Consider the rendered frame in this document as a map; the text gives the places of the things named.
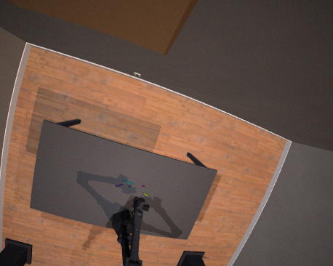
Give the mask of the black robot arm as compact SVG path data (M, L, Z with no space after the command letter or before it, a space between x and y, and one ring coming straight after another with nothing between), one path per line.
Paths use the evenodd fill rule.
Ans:
M134 210L132 211L132 234L130 226L118 225L116 233L118 233L117 241L121 244L123 266L142 266L143 261L139 259L139 242L140 242L140 226L143 219L143 212L148 211L150 206L144 204L145 199L139 198ZM137 208L136 208L137 207ZM131 239L132 238L132 239ZM130 246L131 244L131 246ZM130 249L129 249L130 246Z

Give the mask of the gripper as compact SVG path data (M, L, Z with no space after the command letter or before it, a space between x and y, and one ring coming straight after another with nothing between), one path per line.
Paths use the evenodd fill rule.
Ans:
M136 203L137 203L138 200L139 200L138 197L135 197L135 198L134 198L134 202L133 202L133 205L132 205L133 208L134 208L134 206L136 205Z

